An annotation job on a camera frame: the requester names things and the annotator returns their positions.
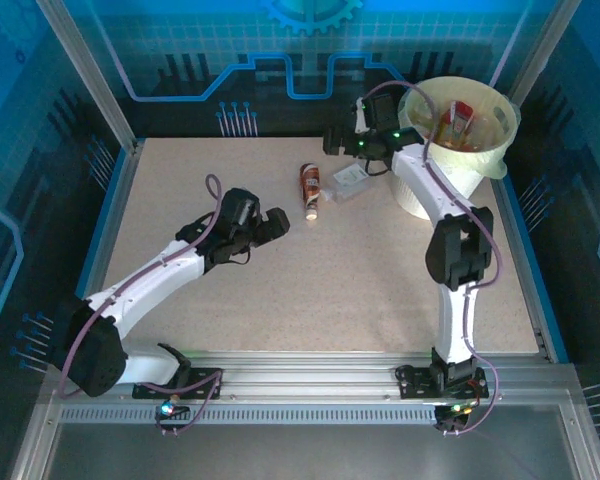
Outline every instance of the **orange bottle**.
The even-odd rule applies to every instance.
[[[320,172],[313,163],[300,167],[300,187],[307,220],[318,218],[318,197],[320,196]]]

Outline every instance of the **beige tabletop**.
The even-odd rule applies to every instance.
[[[153,258],[173,235],[214,207],[204,186],[243,187],[262,211],[283,208],[291,230],[253,251],[246,266],[221,265],[153,309],[127,338],[181,350],[428,352],[438,329],[437,287],[424,253],[428,221],[402,210],[387,176],[342,205],[320,204],[309,223],[298,171],[326,177],[352,163],[326,156],[319,138],[148,139],[128,199],[105,285]],[[495,215],[503,251],[499,283],[478,294],[475,344],[497,353],[537,352],[524,298],[490,183],[471,200]],[[486,278],[493,275],[493,265]]]

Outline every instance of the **cable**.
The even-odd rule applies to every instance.
[[[216,186],[215,192],[211,188],[211,180],[213,180],[213,182],[215,183],[215,186]],[[73,359],[76,356],[76,352],[78,351],[80,344],[82,343],[82,341],[84,340],[84,337],[89,332],[89,329],[93,326],[93,324],[96,322],[96,320],[100,317],[100,315],[102,315],[102,313],[108,307],[113,305],[115,303],[116,299],[118,297],[120,297],[124,293],[124,291],[127,290],[135,282],[137,282],[142,277],[144,277],[148,273],[152,272],[156,268],[170,262],[171,260],[179,257],[183,253],[186,253],[189,250],[196,248],[205,238],[207,238],[209,236],[209,234],[211,233],[211,230],[213,229],[216,222],[218,221],[218,217],[220,216],[220,207],[222,205],[222,184],[220,183],[220,180],[218,179],[218,177],[216,177],[214,174],[209,174],[205,178],[205,185],[207,187],[207,190],[209,191],[209,194],[216,200],[216,208],[213,212],[213,216],[211,217],[211,221],[209,222],[209,225],[207,225],[207,228],[200,234],[200,236],[198,238],[196,238],[189,245],[181,248],[177,252],[167,255],[166,257],[164,257],[160,260],[156,260],[155,262],[147,265],[145,268],[143,268],[139,272],[132,275],[126,282],[124,282],[122,285],[120,285],[113,292],[113,294],[109,298],[107,298],[102,303],[102,305],[100,305],[96,309],[95,312],[93,312],[93,314],[86,321],[86,323],[84,324],[82,329],[80,329],[80,332],[78,332],[78,335],[76,335],[76,338],[73,341],[73,343],[71,344],[71,348],[69,349],[69,353],[67,354],[67,358],[64,361],[64,365],[62,366],[60,381],[58,382],[58,396],[60,398],[66,399],[66,398],[72,397],[82,391],[80,388],[78,388],[77,390],[67,394],[67,393],[65,393],[65,384],[67,382],[67,378],[69,377],[69,370],[71,369],[71,364],[73,363]]]
[[[370,172],[369,171],[370,165],[371,165],[371,160],[367,160],[367,163],[364,164],[364,173],[366,173],[370,177],[379,177],[380,175],[384,175],[385,173],[388,173],[391,171],[391,169],[385,168],[384,170],[382,170],[380,172]]]
[[[477,225],[477,227],[480,229],[482,234],[485,236],[485,238],[489,242],[489,245],[491,245],[491,248],[493,249],[493,253],[496,257],[496,273],[493,276],[493,278],[482,284],[476,283],[475,285],[467,288],[467,292],[465,293],[464,308],[463,308],[463,313],[462,313],[462,335],[463,335],[464,344],[466,345],[467,349],[471,352],[471,354],[474,357],[476,357],[478,360],[480,360],[481,362],[486,364],[493,372],[494,383],[495,383],[494,389],[493,389],[493,396],[491,397],[491,400],[489,401],[489,406],[487,408],[487,411],[476,423],[474,423],[470,427],[465,427],[464,429],[462,429],[460,431],[456,430],[455,432],[453,432],[456,436],[458,436],[458,435],[463,435],[465,433],[469,433],[469,432],[475,430],[478,427],[478,425],[480,425],[482,422],[484,422],[485,419],[491,414],[491,411],[493,410],[493,407],[495,406],[496,399],[498,398],[498,396],[500,394],[500,377],[498,375],[498,370],[496,369],[495,365],[493,365],[493,363],[491,363],[489,360],[487,360],[486,358],[479,355],[478,352],[476,351],[476,349],[473,347],[473,345],[471,345],[471,342],[469,342],[468,323],[469,323],[469,305],[470,305],[470,301],[471,301],[470,293],[473,290],[478,290],[478,289],[484,288],[484,287],[490,287],[498,281],[498,279],[500,278],[501,271],[504,268],[503,263],[502,263],[502,254],[500,253],[500,249],[496,245],[496,242],[493,239],[491,233],[489,233],[489,229],[480,221],[480,219],[478,217],[476,217],[476,215],[471,211],[471,209],[469,207],[467,207],[463,202],[460,201],[459,198],[457,198],[453,194],[453,192],[445,185],[444,181],[436,174],[436,172],[431,167],[431,160],[429,159],[429,146],[431,145],[431,139],[435,138],[436,134],[438,133],[438,124],[435,121],[435,119],[438,118],[438,113],[437,113],[436,105],[433,102],[433,99],[429,95],[427,95],[419,86],[414,85],[411,82],[402,81],[402,80],[390,80],[388,82],[381,83],[380,85],[377,85],[374,88],[372,88],[371,90],[369,90],[369,92],[367,92],[362,97],[362,99],[364,100],[364,99],[370,97],[371,95],[373,95],[374,93],[376,93],[378,90],[388,87],[388,86],[392,86],[392,85],[399,85],[399,86],[403,86],[406,88],[412,88],[413,90],[418,92],[420,95],[422,95],[422,98],[424,98],[424,101],[426,102],[427,106],[429,107],[429,110],[431,111],[431,118],[434,119],[433,128],[431,129],[429,136],[426,138],[426,140],[424,142],[424,148],[422,149],[422,160],[424,162],[424,166],[425,166],[427,172],[429,172],[429,175],[431,176],[433,181],[438,185],[438,187],[440,187],[440,189],[444,192],[444,194],[447,196],[447,198],[451,202],[453,202],[455,205],[457,205],[458,208],[460,208],[460,210],[462,210],[464,213],[466,213],[467,216],[471,219],[471,221]]]
[[[191,421],[189,421],[189,423],[187,423],[186,425],[183,425],[182,427],[173,427],[171,430],[168,430],[162,426],[162,423],[160,422],[159,414],[156,415],[156,427],[158,427],[160,429],[160,431],[162,432],[162,435],[173,435],[174,437],[177,437],[180,433],[186,432],[195,423],[197,423],[198,420],[200,419],[200,417],[202,417],[202,413],[207,408],[207,405],[209,404],[211,397],[213,397],[213,394],[215,393],[216,389],[218,388],[221,378],[222,378],[222,373],[220,371],[217,371],[214,374],[210,375],[209,377],[205,378],[204,380],[194,383],[193,385],[189,385],[188,387],[184,387],[184,388],[173,388],[173,389],[164,388],[159,385],[155,385],[153,383],[141,384],[142,386],[150,388],[151,390],[155,390],[156,392],[159,392],[159,393],[184,394],[191,390],[195,390],[196,388],[200,388],[201,386],[206,385],[207,383],[213,381],[213,385],[209,389],[209,393],[207,394],[207,397],[205,398],[202,405],[200,406],[200,409],[196,412],[196,414],[191,419]]]
[[[249,250],[247,250],[245,253],[247,254],[247,258],[244,260],[244,262],[237,262],[235,260],[227,260],[224,263],[225,264],[232,263],[234,265],[244,266],[251,261],[251,248],[249,248]]]

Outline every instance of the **bottle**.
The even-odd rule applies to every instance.
[[[300,167],[300,187],[307,220],[318,218],[318,197],[320,196],[320,171],[313,163]]]

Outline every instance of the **clear plastic package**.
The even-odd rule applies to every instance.
[[[371,177],[358,163],[352,163],[330,175],[320,194],[326,201],[338,204],[356,197],[372,186]]]

